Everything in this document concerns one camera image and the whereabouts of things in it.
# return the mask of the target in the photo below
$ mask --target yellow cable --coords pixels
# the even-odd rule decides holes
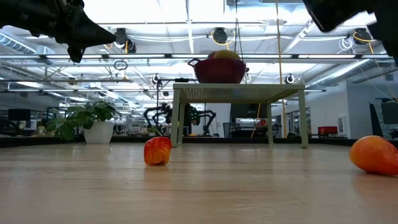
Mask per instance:
[[[354,33],[353,37],[354,37],[355,39],[357,39],[357,40],[362,41],[362,42],[375,42],[375,41],[377,41],[377,40],[364,40],[364,39],[360,39],[360,38],[356,37],[355,34],[357,34],[357,32]]]
[[[259,103],[259,109],[257,110],[257,120],[259,119],[259,117],[260,117],[260,109],[261,109],[261,104]],[[253,131],[251,132],[251,139],[253,138],[253,135],[254,135],[254,132],[256,131],[256,122],[254,122],[254,129],[253,129]]]
[[[371,43],[369,43],[369,48],[371,49],[372,54],[374,54],[373,47],[372,47]],[[379,68],[381,69],[381,67],[380,67],[379,63],[377,62],[377,60],[374,59],[374,61],[375,61],[376,65],[377,65],[377,67],[379,67]],[[392,91],[390,84],[387,83],[387,87],[388,87],[390,93],[393,95],[393,97],[394,97],[394,98],[396,99],[396,101],[398,102],[398,98],[396,97],[396,95],[395,95],[394,92]]]
[[[108,47],[106,44],[104,44],[104,46],[105,46],[107,49],[111,49],[111,48],[113,47],[113,43],[111,44],[110,47]]]
[[[228,50],[229,50],[229,44],[231,44],[231,43],[234,41],[234,38],[235,38],[235,35],[236,35],[236,34],[234,33],[234,37],[232,38],[232,40],[231,40],[229,43],[219,44],[219,43],[217,43],[216,40],[214,39],[213,34],[214,34],[214,31],[211,32],[211,39],[214,41],[214,43],[216,43],[216,44],[218,44],[218,45],[226,45],[226,48],[227,48]]]
[[[279,50],[279,83],[282,84],[282,48],[280,47],[280,29],[279,29],[279,8],[278,0],[275,0],[276,4],[276,19],[278,27],[278,50]],[[282,119],[284,121],[284,137],[286,138],[286,115],[285,115],[285,100],[282,99]]]
[[[371,49],[372,54],[374,54],[372,44],[371,44],[370,42],[369,42],[368,44],[369,44],[369,48]]]

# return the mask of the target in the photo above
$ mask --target shelf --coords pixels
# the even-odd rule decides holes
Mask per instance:
[[[304,89],[305,85],[174,84],[186,103],[273,103]]]

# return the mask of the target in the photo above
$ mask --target bowl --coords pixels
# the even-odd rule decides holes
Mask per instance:
[[[230,58],[202,61],[195,58],[189,61],[188,65],[193,67],[199,83],[241,83],[243,76],[249,71],[245,63]]]

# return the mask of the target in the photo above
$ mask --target potted plant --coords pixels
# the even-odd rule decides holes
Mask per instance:
[[[71,106],[66,118],[55,118],[47,131],[55,131],[61,139],[75,137],[75,128],[83,128],[88,144],[107,144],[111,141],[114,123],[109,120],[120,115],[110,103],[99,101],[85,106]]]
[[[157,128],[156,127],[150,127],[147,130],[148,130],[149,136],[155,136],[156,133],[157,133]]]

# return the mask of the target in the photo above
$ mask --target white table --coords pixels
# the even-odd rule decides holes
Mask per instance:
[[[298,93],[300,108],[300,131],[302,146],[308,147],[307,114],[305,110],[305,85],[273,84],[186,84],[175,83],[172,133],[173,147],[182,144],[184,112],[187,103],[266,103],[267,118],[272,119],[271,103]],[[268,123],[268,133],[272,133],[272,122]],[[268,134],[269,144],[273,144],[272,134]]]

